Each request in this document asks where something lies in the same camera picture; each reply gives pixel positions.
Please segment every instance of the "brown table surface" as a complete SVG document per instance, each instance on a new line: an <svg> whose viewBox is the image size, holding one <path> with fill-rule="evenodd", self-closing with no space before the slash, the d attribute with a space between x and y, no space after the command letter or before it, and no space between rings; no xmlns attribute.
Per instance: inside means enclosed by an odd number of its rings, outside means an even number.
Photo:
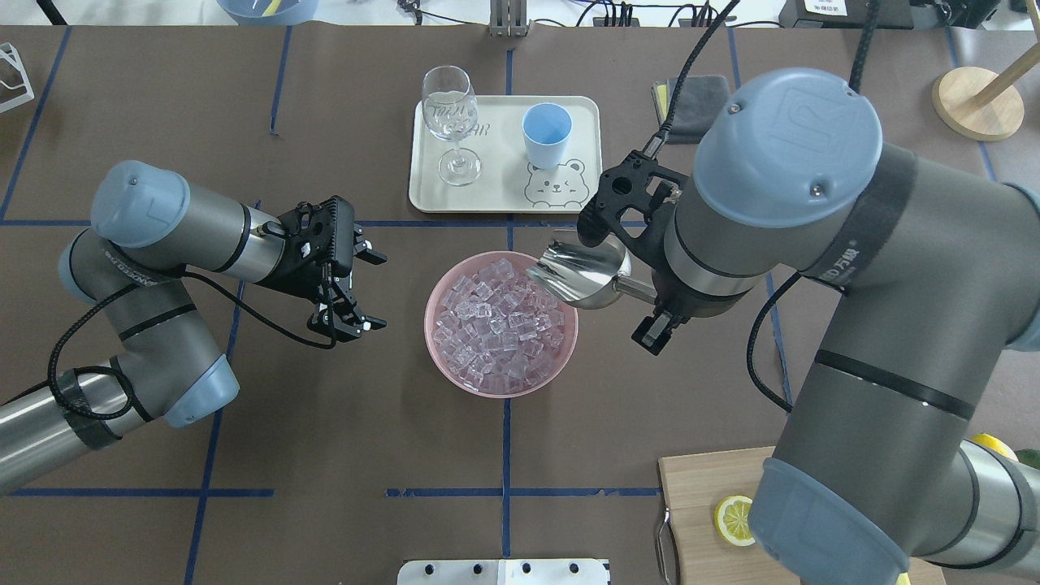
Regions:
<svg viewBox="0 0 1040 585"><path fill-rule="evenodd" d="M629 339L646 310L583 311L569 366L523 399L468 396L434 367L426 297L456 262L541 254L573 217L426 215L408 202L412 116L423 72L456 63L480 94L584 95L601 113L604 166L655 127L650 84L675 75L697 32L536 26L522 40L459 27L0 27L37 98L0 116L0 400L42 379L56 338L85 307L54 263L87 224L97 184L137 158L280 213L341 195L382 266L359 265L362 307L386 330L330 353L288 341L188 283L241 384L222 413L162 422L0 499L2 583L394 583L409 559L609 559L613 582L653 583L656 459L773 444L784 417L748 380L748 328L764 287L728 313L680 328L660 357ZM846 76L858 33L721 32L694 74L735 88L779 67ZM886 139L922 156L1040 188L1040 77L1019 83L1022 130L985 147L931 108L955 63L1002 69L1032 33L881 31L863 80ZM692 167L694 147L665 164ZM787 272L778 270L776 284ZM226 285L236 283L223 281ZM310 307L249 285L244 298L300 328ZM836 302L800 285L780 304L794 388ZM780 384L777 348L757 350ZM119 351L98 320L62 367ZM1040 359L1007 353L972 423L1040 446L1026 393ZM952 584L1016 583L947 573Z"/></svg>

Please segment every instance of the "glass stem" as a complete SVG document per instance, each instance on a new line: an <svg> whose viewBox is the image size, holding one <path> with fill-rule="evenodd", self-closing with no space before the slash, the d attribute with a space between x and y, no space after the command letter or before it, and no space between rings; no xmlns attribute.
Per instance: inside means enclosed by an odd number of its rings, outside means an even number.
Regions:
<svg viewBox="0 0 1040 585"><path fill-rule="evenodd" d="M451 168L456 170L462 169L466 164L466 157L462 155L462 148L459 144L461 142L461 138L451 141Z"/></svg>

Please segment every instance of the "blue joint cap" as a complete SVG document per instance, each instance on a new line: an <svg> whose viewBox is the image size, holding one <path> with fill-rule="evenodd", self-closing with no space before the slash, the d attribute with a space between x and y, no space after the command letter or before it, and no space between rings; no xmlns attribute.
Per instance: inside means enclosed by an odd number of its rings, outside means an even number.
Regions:
<svg viewBox="0 0 1040 585"><path fill-rule="evenodd" d="M61 252L61 257L58 258L58 280L61 281L61 286L64 286L66 290L71 292L73 297L88 305L95 305L98 301L84 292L72 276L72 248L76 245L76 239L70 241L69 246L66 246L64 252Z"/></svg>
<svg viewBox="0 0 1040 585"><path fill-rule="evenodd" d="M222 354L213 365L191 384L164 417L175 429L187 427L224 408L235 400L236 396L238 396L238 380L228 364L228 357Z"/></svg>
<svg viewBox="0 0 1040 585"><path fill-rule="evenodd" d="M694 181L722 215L790 228L852 204L881 157L881 122L835 75L780 69L738 90L697 149Z"/></svg>
<svg viewBox="0 0 1040 585"><path fill-rule="evenodd" d="M1020 185L1011 183L1007 183L1007 185L1021 192L1033 204L1033 207L1036 208L1037 213L1040 214L1040 195ZM1040 351L1040 309L1033 315L1033 321L1025 328L1025 331L1008 344L1007 349L1015 350L1016 352Z"/></svg>
<svg viewBox="0 0 1040 585"><path fill-rule="evenodd" d="M123 248L144 248L170 235L187 213L188 182L173 171L124 160L108 172L90 206L90 227Z"/></svg>
<svg viewBox="0 0 1040 585"><path fill-rule="evenodd" d="M891 585L910 566L877 525L805 472L770 457L751 505L751 533L809 583Z"/></svg>

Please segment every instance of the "light blue cup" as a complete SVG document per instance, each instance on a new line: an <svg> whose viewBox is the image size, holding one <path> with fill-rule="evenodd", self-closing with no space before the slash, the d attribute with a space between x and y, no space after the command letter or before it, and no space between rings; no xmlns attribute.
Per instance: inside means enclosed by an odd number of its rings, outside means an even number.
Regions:
<svg viewBox="0 0 1040 585"><path fill-rule="evenodd" d="M532 105L523 115L522 125L531 164L551 169L564 161L573 122L563 106L549 102Z"/></svg>
<svg viewBox="0 0 1040 585"><path fill-rule="evenodd" d="M238 24L263 26L291 26L314 18L318 0L282 0L278 11L269 17L262 16L270 0L258 0L256 8L253 0L216 0L228 16Z"/></svg>

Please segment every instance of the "metal ice scoop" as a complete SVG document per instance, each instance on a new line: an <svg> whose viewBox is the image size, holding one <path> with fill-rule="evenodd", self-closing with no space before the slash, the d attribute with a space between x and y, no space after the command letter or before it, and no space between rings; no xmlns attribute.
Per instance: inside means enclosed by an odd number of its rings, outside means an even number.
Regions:
<svg viewBox="0 0 1040 585"><path fill-rule="evenodd" d="M553 297L579 309L601 309L622 294L651 305L657 297L653 286L630 278L632 260L614 235L587 248L576 230L553 230L542 258L526 272Z"/></svg>

